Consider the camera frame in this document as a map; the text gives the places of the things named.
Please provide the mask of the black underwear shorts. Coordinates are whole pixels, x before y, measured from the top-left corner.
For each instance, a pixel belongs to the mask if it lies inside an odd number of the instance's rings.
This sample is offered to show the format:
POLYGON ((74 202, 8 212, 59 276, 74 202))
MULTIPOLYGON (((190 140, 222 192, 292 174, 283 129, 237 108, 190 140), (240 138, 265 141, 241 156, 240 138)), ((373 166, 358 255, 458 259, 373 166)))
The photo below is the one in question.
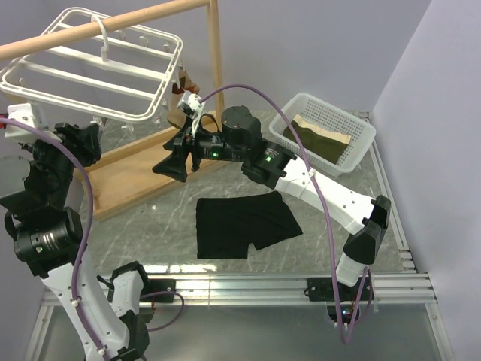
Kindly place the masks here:
POLYGON ((197 257, 246 259, 303 231, 279 192, 236 198, 200 198, 196 204, 197 257))

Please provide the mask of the white plastic clip hanger frame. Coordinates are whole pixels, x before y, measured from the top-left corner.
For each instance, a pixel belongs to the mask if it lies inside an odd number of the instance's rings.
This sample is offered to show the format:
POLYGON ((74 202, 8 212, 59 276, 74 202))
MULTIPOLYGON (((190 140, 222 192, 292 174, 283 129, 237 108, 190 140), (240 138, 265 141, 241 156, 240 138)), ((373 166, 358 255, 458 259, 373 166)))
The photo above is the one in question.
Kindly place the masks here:
POLYGON ((21 56, 1 90, 27 101, 140 123, 157 117, 177 81, 183 40, 143 25, 21 56))

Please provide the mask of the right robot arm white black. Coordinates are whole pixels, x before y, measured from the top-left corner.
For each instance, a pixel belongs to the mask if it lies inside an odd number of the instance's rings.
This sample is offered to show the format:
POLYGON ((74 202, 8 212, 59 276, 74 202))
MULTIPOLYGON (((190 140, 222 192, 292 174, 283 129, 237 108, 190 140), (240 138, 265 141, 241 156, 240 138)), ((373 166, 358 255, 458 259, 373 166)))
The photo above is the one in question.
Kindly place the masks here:
POLYGON ((207 131, 200 117, 189 111, 183 128, 170 140, 170 154, 153 166, 153 173, 184 182, 188 159, 193 171, 204 159, 240 162, 242 173, 251 181, 323 211, 328 221, 337 221, 349 233, 335 263, 331 291, 337 299, 350 299, 363 271, 377 258, 388 228, 391 201, 383 195, 372 198, 350 190, 306 166, 292 151, 264 139, 260 121, 245 106, 227 108, 221 124, 221 130, 207 131))

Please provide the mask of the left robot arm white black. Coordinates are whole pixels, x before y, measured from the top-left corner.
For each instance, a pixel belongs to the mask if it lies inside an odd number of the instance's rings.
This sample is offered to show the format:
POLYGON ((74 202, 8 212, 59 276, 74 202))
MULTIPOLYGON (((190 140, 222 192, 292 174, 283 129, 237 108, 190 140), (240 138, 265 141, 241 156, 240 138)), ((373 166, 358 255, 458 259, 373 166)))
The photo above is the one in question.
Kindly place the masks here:
POLYGON ((20 144, 31 154, 1 160, 1 204, 14 253, 41 279, 72 322, 87 360, 138 360, 150 340, 139 304, 152 284, 139 262, 114 270, 109 279, 95 273, 86 251, 88 231, 65 204, 75 172, 101 158, 101 128, 59 123, 42 132, 13 120, 20 144))

